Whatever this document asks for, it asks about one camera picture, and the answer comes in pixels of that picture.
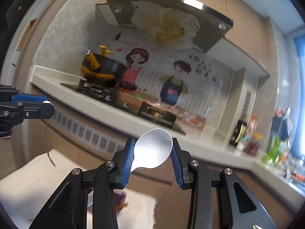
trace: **green shirt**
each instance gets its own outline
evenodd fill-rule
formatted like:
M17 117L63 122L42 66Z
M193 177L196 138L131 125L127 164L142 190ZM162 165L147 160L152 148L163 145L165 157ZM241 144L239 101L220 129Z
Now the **green shirt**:
M165 82L166 82L168 79L170 79L171 77L172 77L171 75L165 75L165 76L160 77L159 80L160 80L162 83L165 83ZM189 93L188 86L187 86L187 84L186 84L183 80L178 79L178 78L176 78L176 77L173 77L173 78L170 80L170 82L171 82L172 84L177 85L177 86L181 86L181 84L182 84L182 93L183 93L183 94L188 94L188 93Z

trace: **yellow lid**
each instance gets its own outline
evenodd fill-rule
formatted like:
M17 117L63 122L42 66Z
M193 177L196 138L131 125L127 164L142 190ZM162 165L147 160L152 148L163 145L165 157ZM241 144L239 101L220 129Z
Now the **yellow lid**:
M263 139L263 136L261 134L259 134L258 132L254 132L252 134L253 137L257 138L257 139Z

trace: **jar with yellow lid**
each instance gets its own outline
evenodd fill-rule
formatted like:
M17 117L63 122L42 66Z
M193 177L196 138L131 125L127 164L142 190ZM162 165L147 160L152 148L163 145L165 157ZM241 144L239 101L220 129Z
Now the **jar with yellow lid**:
M261 134L254 132L250 140L247 142L246 148L244 150L245 153L252 157L255 157L257 154L257 150L260 148L262 139L263 136Z

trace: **black pot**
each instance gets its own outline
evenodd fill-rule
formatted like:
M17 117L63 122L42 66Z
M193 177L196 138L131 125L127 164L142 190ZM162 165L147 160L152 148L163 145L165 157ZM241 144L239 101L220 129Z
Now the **black pot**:
M100 67L98 69L91 69L91 65L89 60L85 57L83 59L83 66L86 67L86 71L82 69L84 77L87 79L90 83L95 83L98 85L102 85L108 88L116 87L118 84L122 81L123 76L127 70L127 67L114 60L107 57L104 57L102 55L94 53L94 56L96 57L98 63L100 64ZM105 80L100 77L98 77L96 74L112 74L115 75L115 79L112 80Z

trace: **blue gripper pad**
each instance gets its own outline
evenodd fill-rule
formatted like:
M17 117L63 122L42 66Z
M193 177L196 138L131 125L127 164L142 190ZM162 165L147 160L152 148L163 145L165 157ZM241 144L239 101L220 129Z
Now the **blue gripper pad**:
M175 146L173 146L172 151L170 152L170 158L173 164L173 172L175 173L176 182L178 183L179 187L183 187L183 179L182 179L182 168L178 159L178 155L175 150Z
M17 102L37 102L37 103L41 103L41 102L44 102L44 101L48 101L48 98L46 96L19 93L17 95L12 95L11 103L17 103Z
M128 183L128 180L129 180L130 171L132 168L132 162L135 158L134 149L135 149L135 140L132 139L124 165L123 165L123 171L122 171L122 187L123 188L125 188L126 184Z

